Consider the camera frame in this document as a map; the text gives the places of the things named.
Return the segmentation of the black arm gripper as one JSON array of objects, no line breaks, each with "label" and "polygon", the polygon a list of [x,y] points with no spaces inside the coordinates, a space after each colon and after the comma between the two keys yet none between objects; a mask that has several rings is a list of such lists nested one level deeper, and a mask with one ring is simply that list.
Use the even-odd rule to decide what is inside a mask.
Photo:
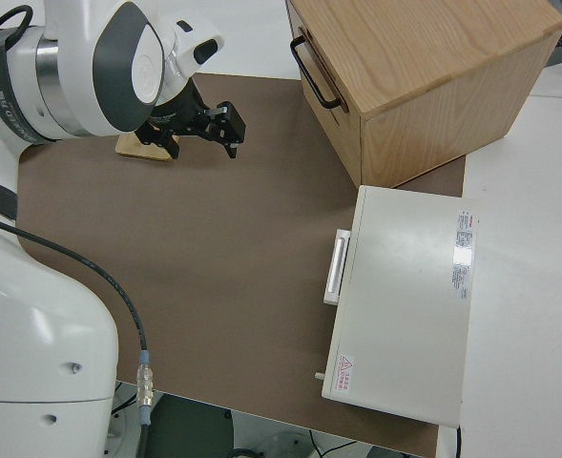
[{"label": "black arm gripper", "polygon": [[230,101],[210,109],[193,78],[172,99],[154,107],[147,121],[135,130],[141,145],[137,154],[153,160],[177,159],[179,146],[173,135],[198,135],[220,144],[235,158],[243,143],[246,124]]}]

